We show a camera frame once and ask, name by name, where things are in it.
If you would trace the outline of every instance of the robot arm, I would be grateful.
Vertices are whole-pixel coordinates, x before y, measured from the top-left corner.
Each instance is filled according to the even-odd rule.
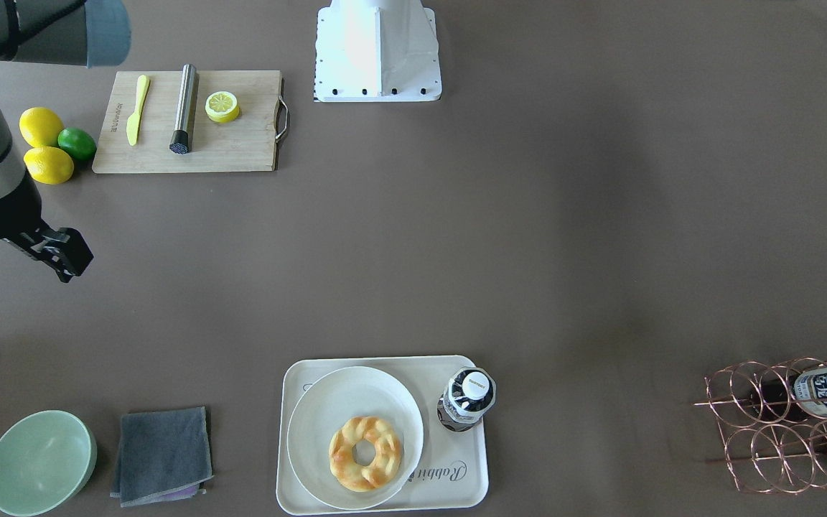
[[[129,51],[129,21],[119,0],[0,2],[0,59],[118,65]],[[40,196],[12,145],[0,111],[0,240],[56,271],[60,281],[92,261],[81,233],[53,230],[40,215]]]

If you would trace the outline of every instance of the folded gray cloth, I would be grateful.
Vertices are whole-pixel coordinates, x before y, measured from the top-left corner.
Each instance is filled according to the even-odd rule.
[[[210,478],[206,408],[122,416],[111,491],[121,507],[189,498]]]

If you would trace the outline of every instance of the yellow knife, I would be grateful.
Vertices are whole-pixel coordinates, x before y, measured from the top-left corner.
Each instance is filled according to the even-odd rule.
[[[142,104],[145,102],[145,94],[149,91],[150,84],[148,75],[140,75],[136,80],[136,110],[127,119],[127,140],[129,145],[135,145],[139,138],[139,121],[142,118]]]

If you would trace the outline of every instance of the black cable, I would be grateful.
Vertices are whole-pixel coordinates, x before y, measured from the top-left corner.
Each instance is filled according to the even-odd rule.
[[[79,7],[85,6],[86,0],[75,0],[75,2],[68,4],[68,6],[50,14],[45,19],[40,20],[35,25],[27,30],[19,30],[12,26],[12,12],[14,12],[14,21],[17,22],[17,10],[14,7],[14,0],[4,0],[6,3],[6,13],[9,13],[9,39],[0,44],[0,58],[7,57],[14,58],[14,53],[17,53],[17,48],[27,42],[27,40],[37,36],[40,32],[57,21],[64,19],[69,14],[72,14]]]

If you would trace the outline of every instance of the cutting board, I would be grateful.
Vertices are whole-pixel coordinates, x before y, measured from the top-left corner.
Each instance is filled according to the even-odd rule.
[[[136,108],[136,80],[151,79],[142,106],[139,140],[127,141],[126,125]],[[181,71],[117,72],[101,126],[95,173],[141,174],[276,170],[276,116],[282,73],[263,70],[197,70],[191,150],[175,154],[174,131]],[[238,98],[240,115],[217,124],[207,117],[206,98],[225,90]]]

